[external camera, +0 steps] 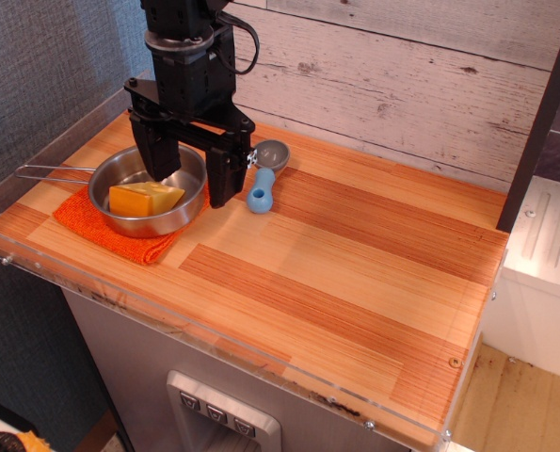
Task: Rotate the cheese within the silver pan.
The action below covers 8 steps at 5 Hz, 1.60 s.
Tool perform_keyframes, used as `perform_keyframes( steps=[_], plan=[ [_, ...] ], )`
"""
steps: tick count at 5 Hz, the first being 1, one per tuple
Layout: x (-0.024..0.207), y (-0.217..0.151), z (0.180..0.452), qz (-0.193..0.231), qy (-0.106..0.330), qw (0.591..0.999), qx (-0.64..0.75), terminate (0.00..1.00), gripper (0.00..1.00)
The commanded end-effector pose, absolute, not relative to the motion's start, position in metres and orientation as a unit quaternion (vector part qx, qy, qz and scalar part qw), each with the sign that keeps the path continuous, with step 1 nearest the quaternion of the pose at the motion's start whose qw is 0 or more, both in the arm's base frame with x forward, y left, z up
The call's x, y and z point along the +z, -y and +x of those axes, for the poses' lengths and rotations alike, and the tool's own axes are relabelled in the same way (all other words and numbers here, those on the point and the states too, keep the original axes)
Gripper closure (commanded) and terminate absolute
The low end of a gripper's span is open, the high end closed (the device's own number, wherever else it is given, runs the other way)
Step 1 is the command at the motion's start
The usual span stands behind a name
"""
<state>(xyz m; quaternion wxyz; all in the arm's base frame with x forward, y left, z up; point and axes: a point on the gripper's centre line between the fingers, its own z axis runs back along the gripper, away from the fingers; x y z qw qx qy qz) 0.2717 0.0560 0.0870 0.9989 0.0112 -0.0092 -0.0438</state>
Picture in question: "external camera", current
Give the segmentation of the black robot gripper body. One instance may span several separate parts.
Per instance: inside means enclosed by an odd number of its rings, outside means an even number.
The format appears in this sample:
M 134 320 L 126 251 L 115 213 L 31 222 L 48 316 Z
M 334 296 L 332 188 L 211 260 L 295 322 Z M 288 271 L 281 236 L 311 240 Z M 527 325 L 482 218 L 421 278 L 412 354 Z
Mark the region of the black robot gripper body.
M 153 80 L 125 82 L 131 115 L 160 122 L 178 145 L 247 155 L 255 125 L 233 103 L 236 71 L 221 49 L 193 56 L 155 50 L 152 57 Z

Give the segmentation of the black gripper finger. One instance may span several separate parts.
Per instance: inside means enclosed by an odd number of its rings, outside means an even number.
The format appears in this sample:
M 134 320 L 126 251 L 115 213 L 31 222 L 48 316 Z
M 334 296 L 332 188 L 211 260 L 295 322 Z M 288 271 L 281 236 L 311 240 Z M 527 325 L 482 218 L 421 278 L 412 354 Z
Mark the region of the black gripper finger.
M 168 136 L 158 121 L 131 115 L 136 146 L 144 167 L 154 181 L 162 181 L 181 168 L 178 141 Z
M 223 207 L 243 190 L 248 169 L 247 157 L 212 148 L 206 153 L 210 205 Z

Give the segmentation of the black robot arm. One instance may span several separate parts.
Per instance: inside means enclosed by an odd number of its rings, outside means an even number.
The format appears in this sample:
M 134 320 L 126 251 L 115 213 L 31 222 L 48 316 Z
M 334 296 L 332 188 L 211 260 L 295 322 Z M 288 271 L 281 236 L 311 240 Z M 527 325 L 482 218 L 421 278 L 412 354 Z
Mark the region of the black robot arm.
M 225 12 L 224 1 L 144 1 L 144 40 L 154 78 L 131 78 L 130 121 L 146 171 L 156 180 L 181 166 L 182 144 L 205 153 L 210 203 L 218 208 L 243 189 L 254 122 L 233 102 L 233 32 L 256 31 Z

